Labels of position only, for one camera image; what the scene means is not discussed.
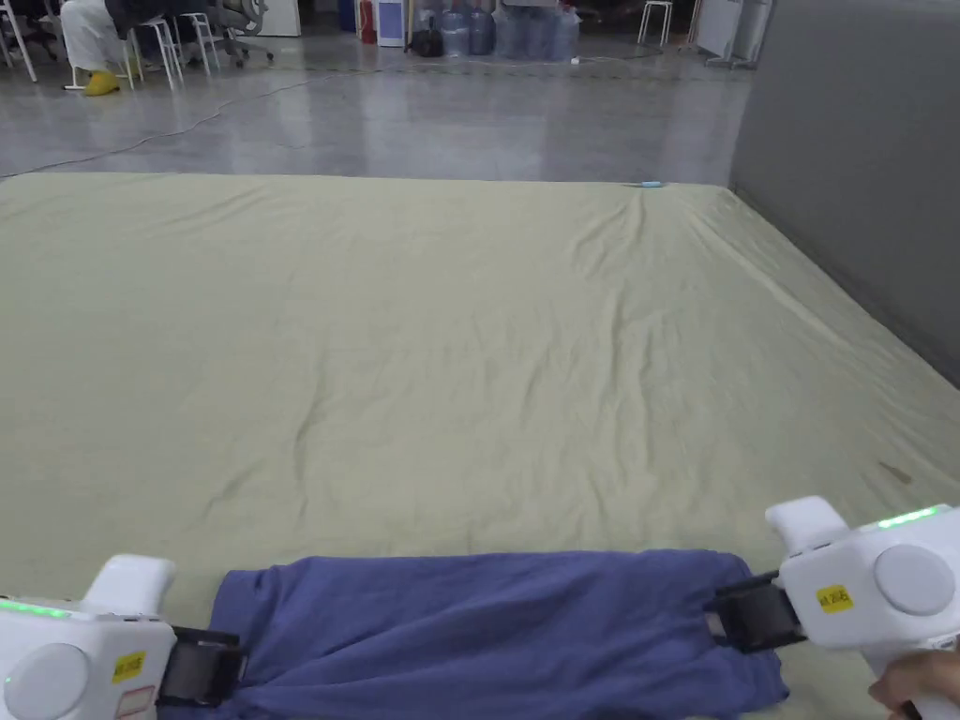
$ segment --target stain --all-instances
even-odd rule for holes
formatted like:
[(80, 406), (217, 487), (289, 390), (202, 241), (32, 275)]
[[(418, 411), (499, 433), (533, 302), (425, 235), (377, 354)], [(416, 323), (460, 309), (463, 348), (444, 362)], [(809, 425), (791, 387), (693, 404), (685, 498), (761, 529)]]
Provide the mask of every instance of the stain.
[(887, 465), (886, 463), (879, 460), (877, 461), (877, 463), (880, 465), (881, 468), (885, 469), (891, 475), (893, 475), (898, 480), (900, 480), (903, 483), (903, 485), (910, 485), (913, 482), (913, 478), (910, 477), (910, 475), (903, 472), (903, 470), (901, 470), (900, 468), (894, 468), (892, 465)]

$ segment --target polished floor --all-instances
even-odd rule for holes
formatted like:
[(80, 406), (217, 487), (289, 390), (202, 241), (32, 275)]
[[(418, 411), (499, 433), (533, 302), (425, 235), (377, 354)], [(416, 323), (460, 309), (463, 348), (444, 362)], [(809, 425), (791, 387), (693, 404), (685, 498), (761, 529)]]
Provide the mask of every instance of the polished floor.
[(749, 71), (586, 37), (579, 65), (423, 60), (349, 35), (264, 40), (209, 80), (87, 99), (0, 65), (0, 178), (36, 169), (723, 184)]

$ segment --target yellow shoe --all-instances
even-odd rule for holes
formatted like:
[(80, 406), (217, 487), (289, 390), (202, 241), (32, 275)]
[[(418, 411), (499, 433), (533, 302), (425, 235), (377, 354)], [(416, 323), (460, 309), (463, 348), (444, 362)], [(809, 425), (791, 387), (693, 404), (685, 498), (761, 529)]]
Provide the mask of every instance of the yellow shoe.
[(88, 98), (98, 98), (101, 95), (109, 95), (120, 89), (120, 81), (117, 76), (107, 70), (95, 70), (90, 76), (90, 82), (84, 90), (84, 95)]

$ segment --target yellow label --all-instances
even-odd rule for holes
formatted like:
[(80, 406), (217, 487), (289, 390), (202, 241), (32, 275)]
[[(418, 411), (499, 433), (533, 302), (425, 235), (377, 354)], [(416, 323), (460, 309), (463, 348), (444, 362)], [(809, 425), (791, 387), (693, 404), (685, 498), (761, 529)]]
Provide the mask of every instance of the yellow label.
[(844, 610), (853, 610), (853, 600), (842, 585), (831, 585), (817, 590), (817, 600), (821, 609), (828, 615)]
[(118, 658), (116, 665), (113, 666), (113, 683), (122, 683), (132, 680), (143, 672), (143, 661), (147, 658), (146, 653), (133, 653)]

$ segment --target blue cloth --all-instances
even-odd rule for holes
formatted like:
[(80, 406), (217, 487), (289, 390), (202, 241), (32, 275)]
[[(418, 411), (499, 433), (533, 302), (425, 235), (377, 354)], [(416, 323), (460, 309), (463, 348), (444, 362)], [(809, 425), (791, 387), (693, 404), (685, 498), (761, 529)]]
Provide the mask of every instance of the blue cloth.
[(308, 558), (230, 572), (211, 629), (250, 652), (217, 709), (162, 720), (673, 720), (784, 700), (773, 653), (703, 606), (750, 577), (715, 552)]

